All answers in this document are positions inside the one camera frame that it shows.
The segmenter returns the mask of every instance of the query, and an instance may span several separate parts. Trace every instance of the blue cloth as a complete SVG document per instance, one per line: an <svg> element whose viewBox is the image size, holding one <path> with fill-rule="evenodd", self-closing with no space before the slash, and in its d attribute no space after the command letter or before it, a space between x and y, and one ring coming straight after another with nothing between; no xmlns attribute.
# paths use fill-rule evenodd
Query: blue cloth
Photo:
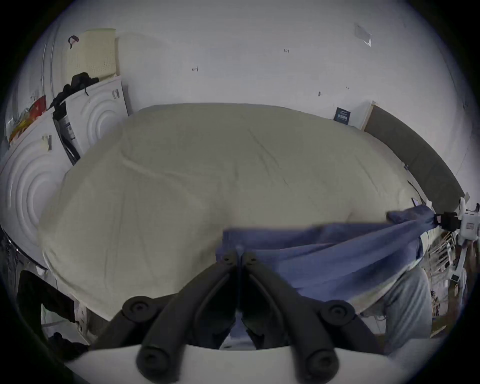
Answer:
<svg viewBox="0 0 480 384"><path fill-rule="evenodd" d="M228 229L217 260L254 252L301 295L349 300L423 256L422 233L436 227L425 205L390 212L381 224L329 224L308 229Z"/></svg>

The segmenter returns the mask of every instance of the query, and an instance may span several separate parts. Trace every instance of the clutter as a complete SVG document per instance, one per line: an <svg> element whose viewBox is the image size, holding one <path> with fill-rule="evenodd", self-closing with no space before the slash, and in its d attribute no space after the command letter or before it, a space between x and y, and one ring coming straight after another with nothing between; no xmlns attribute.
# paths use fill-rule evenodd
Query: clutter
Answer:
<svg viewBox="0 0 480 384"><path fill-rule="evenodd" d="M17 126L13 129L8 142L11 143L15 138L18 138L26 129L46 110L45 95L38 99L32 106L25 110L18 122Z"/></svg>
<svg viewBox="0 0 480 384"><path fill-rule="evenodd" d="M72 165L74 165L79 159L80 155L75 148L75 145L72 143L74 137L72 137L70 122L67 117L67 108L65 106L64 100L74 93L85 90L90 85L98 83L98 78L91 78L88 73L82 72L76 74L72 77L72 85L65 84L63 91L60 92L50 104L50 108L54 107L55 112L53 112L53 119L57 122L57 132L60 137L60 141L65 148L65 152L69 157Z"/></svg>

